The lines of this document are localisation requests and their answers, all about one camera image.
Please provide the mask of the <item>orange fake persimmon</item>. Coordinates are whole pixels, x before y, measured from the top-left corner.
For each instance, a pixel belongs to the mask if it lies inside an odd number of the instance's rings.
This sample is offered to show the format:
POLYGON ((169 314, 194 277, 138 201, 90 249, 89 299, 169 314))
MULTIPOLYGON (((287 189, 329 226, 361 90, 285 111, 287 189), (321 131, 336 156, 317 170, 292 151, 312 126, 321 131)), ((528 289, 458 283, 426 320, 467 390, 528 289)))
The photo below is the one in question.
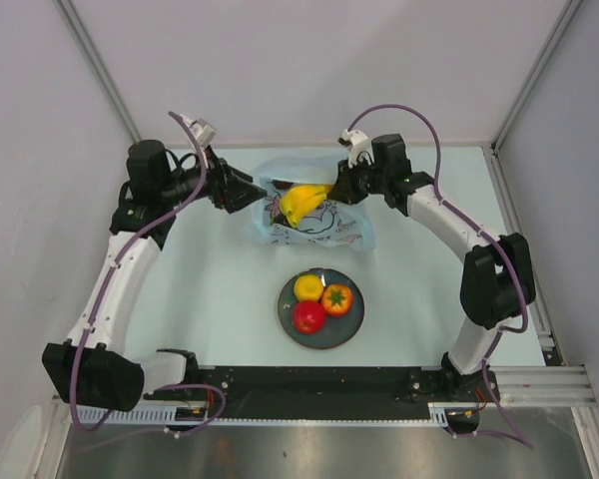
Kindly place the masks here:
POLYGON ((325 312, 329 316, 346 315, 353 305, 353 292, 344 284, 330 284, 323 292, 321 300, 325 312))

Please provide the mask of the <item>light blue plastic bag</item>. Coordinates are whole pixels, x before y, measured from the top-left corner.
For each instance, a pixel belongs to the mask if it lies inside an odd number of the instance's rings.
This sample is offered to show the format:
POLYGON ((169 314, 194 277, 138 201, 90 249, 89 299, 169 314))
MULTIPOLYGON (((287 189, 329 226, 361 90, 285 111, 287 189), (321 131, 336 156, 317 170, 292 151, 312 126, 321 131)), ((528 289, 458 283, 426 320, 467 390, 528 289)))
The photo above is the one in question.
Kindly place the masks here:
POLYGON ((279 201, 287 191, 277 190, 272 180, 292 182, 293 187, 332 184, 338 162, 337 155, 281 156, 255 167, 254 183, 267 195, 248 207, 251 218, 244 226, 245 235, 263 244, 314 243, 325 247, 348 245, 356 251, 374 249, 374 229, 362 204, 349 206, 325 200, 295 229, 274 222, 281 213, 279 201))

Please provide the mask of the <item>yellow fake lemon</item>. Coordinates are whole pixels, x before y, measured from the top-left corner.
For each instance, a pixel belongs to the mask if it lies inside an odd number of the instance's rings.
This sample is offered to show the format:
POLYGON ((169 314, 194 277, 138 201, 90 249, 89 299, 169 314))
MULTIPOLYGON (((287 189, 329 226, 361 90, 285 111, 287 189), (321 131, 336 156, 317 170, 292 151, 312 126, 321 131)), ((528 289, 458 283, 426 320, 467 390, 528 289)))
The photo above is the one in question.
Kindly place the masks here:
POLYGON ((298 301, 320 301, 323 291, 321 278, 314 274, 301 275, 294 284, 294 295, 298 301))

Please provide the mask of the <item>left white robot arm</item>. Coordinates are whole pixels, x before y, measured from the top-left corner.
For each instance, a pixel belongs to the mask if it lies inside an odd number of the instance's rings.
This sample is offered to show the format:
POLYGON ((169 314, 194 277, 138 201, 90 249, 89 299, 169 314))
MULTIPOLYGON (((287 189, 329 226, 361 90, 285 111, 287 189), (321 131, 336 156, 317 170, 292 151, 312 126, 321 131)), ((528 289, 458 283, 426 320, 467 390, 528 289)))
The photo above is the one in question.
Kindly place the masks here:
POLYGON ((130 411, 144 394, 164 385, 182 399, 199 391, 192 353, 160 349, 141 362, 125 358, 131 315, 179 211, 208 199, 232 214, 267 194, 209 146, 177 158, 158 140, 140 141, 129 148, 126 168, 92 294, 68 337, 48 343, 42 353, 60 398, 75 406, 130 411))

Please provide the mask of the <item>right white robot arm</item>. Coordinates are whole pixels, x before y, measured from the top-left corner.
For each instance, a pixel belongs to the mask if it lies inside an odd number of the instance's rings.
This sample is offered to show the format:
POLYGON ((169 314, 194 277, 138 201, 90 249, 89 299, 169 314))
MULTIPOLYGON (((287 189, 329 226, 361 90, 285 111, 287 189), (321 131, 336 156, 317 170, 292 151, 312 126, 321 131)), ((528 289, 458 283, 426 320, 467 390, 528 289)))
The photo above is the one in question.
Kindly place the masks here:
POLYGON ((536 297, 529 245, 521 234, 499 235, 445 197, 438 181, 416 172, 401 135, 369 138, 360 130, 343 132, 347 157, 337 165, 328 196, 356 205, 380 195, 392 209, 426 227, 463 266, 460 304, 465 313, 457 339, 442 363, 442 392, 463 400, 476 388, 475 373, 488 364, 503 333, 523 333, 528 306, 536 297))

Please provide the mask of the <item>red fake apple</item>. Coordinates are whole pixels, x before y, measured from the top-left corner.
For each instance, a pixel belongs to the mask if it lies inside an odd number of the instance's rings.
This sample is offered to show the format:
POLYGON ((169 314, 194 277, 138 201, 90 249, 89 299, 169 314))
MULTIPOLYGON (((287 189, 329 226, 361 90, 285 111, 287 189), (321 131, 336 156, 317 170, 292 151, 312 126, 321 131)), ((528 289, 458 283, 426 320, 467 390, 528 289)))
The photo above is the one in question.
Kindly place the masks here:
POLYGON ((296 331, 303 334, 319 332, 326 322, 326 312, 319 302, 300 301, 293 311, 292 323, 296 331))

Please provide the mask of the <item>yellow fake banana bunch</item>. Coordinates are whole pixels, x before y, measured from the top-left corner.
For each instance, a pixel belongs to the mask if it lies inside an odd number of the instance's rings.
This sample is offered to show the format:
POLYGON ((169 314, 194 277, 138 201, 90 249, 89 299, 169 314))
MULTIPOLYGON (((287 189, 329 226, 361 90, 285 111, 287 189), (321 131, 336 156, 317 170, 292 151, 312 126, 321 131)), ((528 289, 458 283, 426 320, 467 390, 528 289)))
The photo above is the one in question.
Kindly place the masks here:
POLYGON ((315 210, 332 190, 332 185, 299 185, 289 189, 279 201, 281 214, 291 228, 315 210))

